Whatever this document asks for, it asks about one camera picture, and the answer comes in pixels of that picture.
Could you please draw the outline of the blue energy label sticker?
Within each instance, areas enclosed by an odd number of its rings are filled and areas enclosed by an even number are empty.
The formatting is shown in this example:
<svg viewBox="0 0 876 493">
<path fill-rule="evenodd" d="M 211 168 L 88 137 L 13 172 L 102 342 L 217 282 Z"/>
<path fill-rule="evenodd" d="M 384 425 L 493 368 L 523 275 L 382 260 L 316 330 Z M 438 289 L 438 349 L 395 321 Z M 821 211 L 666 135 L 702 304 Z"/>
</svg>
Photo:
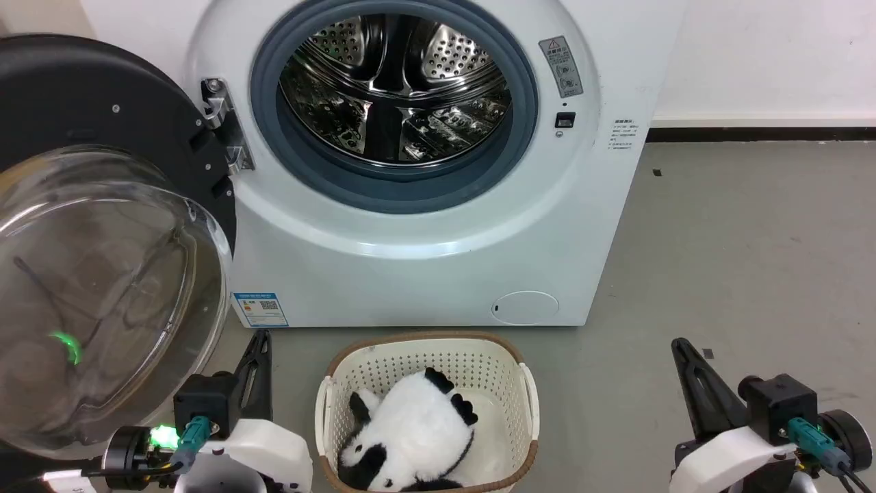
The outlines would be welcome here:
<svg viewBox="0 0 876 493">
<path fill-rule="evenodd" d="M 233 292 L 235 310 L 242 325 L 253 329 L 289 327 L 279 298 L 273 292 Z"/>
</svg>

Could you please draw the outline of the black and white panda plush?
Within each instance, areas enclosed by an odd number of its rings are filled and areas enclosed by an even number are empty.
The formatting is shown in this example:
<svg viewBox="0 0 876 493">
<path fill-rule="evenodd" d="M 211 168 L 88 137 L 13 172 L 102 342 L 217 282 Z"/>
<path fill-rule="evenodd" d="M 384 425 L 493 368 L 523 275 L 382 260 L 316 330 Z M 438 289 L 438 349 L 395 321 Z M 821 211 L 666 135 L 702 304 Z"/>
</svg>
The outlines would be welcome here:
<svg viewBox="0 0 876 493">
<path fill-rule="evenodd" d="M 354 427 L 337 453 L 337 476 L 362 491 L 460 489 L 454 471 L 472 449 L 474 405 L 433 367 L 411 372 L 385 396 L 348 397 Z"/>
</svg>

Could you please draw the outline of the round white filter cover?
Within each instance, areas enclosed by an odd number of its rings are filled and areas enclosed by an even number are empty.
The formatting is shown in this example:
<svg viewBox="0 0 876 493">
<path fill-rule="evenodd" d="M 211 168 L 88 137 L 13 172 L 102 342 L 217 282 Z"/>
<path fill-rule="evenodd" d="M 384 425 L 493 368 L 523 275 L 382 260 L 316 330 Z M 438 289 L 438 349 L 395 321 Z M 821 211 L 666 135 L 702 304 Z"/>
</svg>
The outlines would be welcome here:
<svg viewBox="0 0 876 493">
<path fill-rule="evenodd" d="M 522 290 L 498 297 L 492 303 L 490 312 L 505 325 L 533 327 L 550 322 L 559 312 L 559 302 L 548 293 Z"/>
</svg>

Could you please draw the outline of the white front-load washing machine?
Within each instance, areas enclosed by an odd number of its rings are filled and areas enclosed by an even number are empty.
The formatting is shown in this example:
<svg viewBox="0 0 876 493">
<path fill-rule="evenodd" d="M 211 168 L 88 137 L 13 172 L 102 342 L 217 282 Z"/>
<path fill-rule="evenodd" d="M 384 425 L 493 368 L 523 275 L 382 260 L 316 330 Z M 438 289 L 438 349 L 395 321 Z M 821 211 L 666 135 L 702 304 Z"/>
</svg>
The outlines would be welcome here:
<svg viewBox="0 0 876 493">
<path fill-rule="evenodd" d="M 490 312 L 498 297 L 534 290 L 559 303 L 535 327 L 584 325 L 691 0 L 476 0 L 534 65 L 534 138 L 488 193 L 409 215 L 322 196 L 263 140 L 250 104 L 253 60 L 301 1 L 78 0 L 91 35 L 162 69 L 202 113 L 201 80 L 226 81 L 255 163 L 232 175 L 232 293 L 275 293 L 289 327 L 488 327 L 505 325 Z M 579 96 L 560 98 L 539 48 L 556 36 L 578 65 Z M 575 112 L 574 128 L 554 128 L 557 112 Z M 639 124 L 631 150 L 607 149 L 619 118 Z"/>
</svg>

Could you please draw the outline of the cream plastic laundry basket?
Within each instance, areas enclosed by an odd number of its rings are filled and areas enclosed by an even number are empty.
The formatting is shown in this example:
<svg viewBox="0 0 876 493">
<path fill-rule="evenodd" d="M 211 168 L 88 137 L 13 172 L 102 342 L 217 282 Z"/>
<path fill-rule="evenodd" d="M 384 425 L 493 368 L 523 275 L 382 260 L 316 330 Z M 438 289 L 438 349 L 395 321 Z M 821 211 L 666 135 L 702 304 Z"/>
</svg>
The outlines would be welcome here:
<svg viewBox="0 0 876 493">
<path fill-rule="evenodd" d="M 523 353 L 487 331 L 414 331 L 351 344 L 326 369 L 315 399 L 313 436 L 322 476 L 331 493 L 364 493 L 342 483 L 337 457 L 353 430 L 348 408 L 353 391 L 378 395 L 413 372 L 444 372 L 479 423 L 470 454 L 458 468 L 461 489 L 452 493 L 517 493 L 539 451 L 539 396 Z"/>
</svg>

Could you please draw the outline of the black wall baseboard strip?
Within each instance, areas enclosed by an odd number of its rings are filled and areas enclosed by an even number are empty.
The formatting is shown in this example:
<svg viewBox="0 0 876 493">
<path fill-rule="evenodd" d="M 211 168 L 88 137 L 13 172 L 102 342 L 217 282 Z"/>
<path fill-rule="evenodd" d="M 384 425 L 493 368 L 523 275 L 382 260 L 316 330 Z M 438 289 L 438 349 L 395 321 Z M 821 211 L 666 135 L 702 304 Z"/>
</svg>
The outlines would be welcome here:
<svg viewBox="0 0 876 493">
<path fill-rule="evenodd" d="M 876 126 L 651 128 L 647 143 L 876 141 Z"/>
</svg>

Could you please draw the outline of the small printed text label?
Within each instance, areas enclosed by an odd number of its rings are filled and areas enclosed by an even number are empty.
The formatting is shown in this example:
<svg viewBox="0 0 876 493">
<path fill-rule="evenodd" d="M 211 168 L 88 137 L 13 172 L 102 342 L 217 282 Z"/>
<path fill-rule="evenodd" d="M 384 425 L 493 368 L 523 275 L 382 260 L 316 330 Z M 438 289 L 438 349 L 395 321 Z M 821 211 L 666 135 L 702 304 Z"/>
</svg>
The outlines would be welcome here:
<svg viewBox="0 0 876 493">
<path fill-rule="evenodd" d="M 611 151 L 631 150 L 639 140 L 639 124 L 631 118 L 615 119 L 611 125 L 607 149 Z"/>
</svg>

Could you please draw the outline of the metal door hinge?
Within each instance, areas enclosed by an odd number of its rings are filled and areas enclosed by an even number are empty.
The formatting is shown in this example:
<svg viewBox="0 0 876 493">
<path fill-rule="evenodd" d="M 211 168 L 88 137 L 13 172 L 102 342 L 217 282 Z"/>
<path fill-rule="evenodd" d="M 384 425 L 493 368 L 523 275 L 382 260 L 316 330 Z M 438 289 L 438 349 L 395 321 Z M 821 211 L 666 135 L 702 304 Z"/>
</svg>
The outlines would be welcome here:
<svg viewBox="0 0 876 493">
<path fill-rule="evenodd" d="M 201 80 L 201 99 L 207 127 L 222 145 L 228 162 L 229 174 L 254 170 L 250 146 L 225 80 L 209 77 Z"/>
</svg>

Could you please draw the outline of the stainless steel washer drum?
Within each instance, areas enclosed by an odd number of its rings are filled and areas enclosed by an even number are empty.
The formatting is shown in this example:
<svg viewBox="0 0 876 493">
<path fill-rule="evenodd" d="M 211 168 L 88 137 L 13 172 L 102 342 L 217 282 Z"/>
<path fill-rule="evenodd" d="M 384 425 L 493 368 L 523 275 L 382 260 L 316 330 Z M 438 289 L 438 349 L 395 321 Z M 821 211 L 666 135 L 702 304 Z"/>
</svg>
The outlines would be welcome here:
<svg viewBox="0 0 876 493">
<path fill-rule="evenodd" d="M 512 107 L 488 50 L 435 20 L 361 14 L 298 45 L 279 79 L 287 106 L 335 152 L 424 168 L 482 146 Z"/>
</svg>

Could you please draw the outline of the black round glass washer door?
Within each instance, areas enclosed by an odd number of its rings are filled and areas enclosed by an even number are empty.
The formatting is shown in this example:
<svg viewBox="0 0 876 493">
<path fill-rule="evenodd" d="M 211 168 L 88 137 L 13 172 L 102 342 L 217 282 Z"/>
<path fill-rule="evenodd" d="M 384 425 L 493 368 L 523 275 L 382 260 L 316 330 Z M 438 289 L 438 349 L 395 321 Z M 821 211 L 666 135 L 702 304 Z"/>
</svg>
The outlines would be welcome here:
<svg viewBox="0 0 876 493">
<path fill-rule="evenodd" d="M 93 38 L 0 38 L 0 451 L 85 461 L 157 423 L 221 334 L 233 194 L 162 70 Z"/>
</svg>

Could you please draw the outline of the grey warning sticker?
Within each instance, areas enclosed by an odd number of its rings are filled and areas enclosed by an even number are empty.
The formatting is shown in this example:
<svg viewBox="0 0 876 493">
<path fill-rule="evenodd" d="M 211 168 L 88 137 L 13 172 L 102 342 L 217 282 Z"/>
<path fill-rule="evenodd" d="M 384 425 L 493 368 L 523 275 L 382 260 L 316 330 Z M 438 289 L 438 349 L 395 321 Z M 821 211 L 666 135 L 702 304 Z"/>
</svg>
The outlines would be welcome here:
<svg viewBox="0 0 876 493">
<path fill-rule="evenodd" d="M 566 37 L 556 36 L 541 40 L 539 48 L 550 65 L 560 98 L 583 94 L 581 75 Z"/>
</svg>

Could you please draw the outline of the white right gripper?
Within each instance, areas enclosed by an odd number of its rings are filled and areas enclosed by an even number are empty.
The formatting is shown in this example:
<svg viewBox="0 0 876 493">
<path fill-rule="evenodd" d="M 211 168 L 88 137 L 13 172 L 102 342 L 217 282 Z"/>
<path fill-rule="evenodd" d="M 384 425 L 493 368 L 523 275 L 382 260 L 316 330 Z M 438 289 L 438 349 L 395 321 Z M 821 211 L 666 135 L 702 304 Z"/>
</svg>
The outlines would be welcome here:
<svg viewBox="0 0 876 493">
<path fill-rule="evenodd" d="M 776 455 L 797 451 L 792 442 L 772 445 L 753 429 L 739 428 L 747 424 L 747 408 L 691 341 L 674 339 L 671 353 L 694 439 L 714 439 L 681 461 L 670 479 L 669 493 L 720 493 Z"/>
</svg>

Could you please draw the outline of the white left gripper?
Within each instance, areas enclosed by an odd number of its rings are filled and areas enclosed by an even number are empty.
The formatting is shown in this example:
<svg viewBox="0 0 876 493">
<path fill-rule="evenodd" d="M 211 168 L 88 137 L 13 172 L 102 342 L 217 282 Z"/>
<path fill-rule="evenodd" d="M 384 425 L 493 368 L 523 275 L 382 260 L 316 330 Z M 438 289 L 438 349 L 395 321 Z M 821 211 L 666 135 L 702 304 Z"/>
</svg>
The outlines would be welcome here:
<svg viewBox="0 0 876 493">
<path fill-rule="evenodd" d="M 179 475 L 179 493 L 313 493 L 307 441 L 273 423 L 272 338 L 256 330 L 235 369 L 240 419 Z"/>
</svg>

